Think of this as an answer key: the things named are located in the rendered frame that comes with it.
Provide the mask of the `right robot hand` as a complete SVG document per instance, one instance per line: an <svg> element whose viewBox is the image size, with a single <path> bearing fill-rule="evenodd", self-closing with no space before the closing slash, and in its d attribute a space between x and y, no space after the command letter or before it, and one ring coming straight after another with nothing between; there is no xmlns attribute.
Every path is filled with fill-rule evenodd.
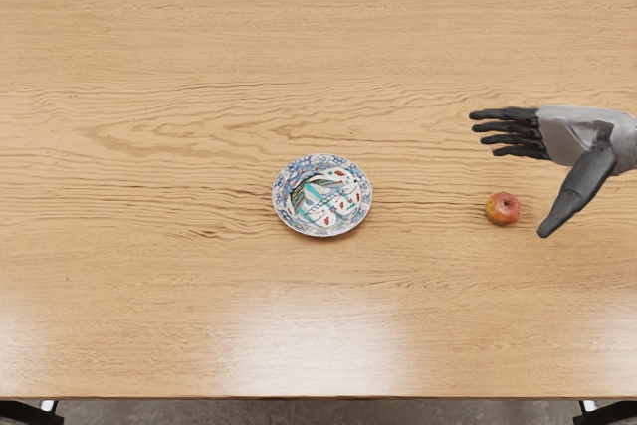
<svg viewBox="0 0 637 425"><path fill-rule="evenodd" d="M606 180L637 170L637 117L616 109L544 105L472 111L472 131L494 147L495 157L514 156L567 166L550 211L537 229L547 238L596 196Z"/></svg>

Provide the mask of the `patterned blue white plate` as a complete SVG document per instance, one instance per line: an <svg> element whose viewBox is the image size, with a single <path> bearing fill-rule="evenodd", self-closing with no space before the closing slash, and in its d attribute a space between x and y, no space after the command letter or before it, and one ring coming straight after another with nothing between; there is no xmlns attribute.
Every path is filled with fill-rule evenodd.
<svg viewBox="0 0 637 425"><path fill-rule="evenodd" d="M356 228L372 204L372 186L349 159L312 153L288 163L271 189L276 214L292 230L334 237Z"/></svg>

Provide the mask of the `red yellow apple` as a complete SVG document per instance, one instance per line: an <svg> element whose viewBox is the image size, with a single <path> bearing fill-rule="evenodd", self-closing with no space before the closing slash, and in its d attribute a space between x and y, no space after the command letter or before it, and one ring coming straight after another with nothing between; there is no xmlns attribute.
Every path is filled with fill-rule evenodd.
<svg viewBox="0 0 637 425"><path fill-rule="evenodd" d="M491 194L485 204L486 217L495 225L508 226L518 221L522 213L522 202L514 194L501 191Z"/></svg>

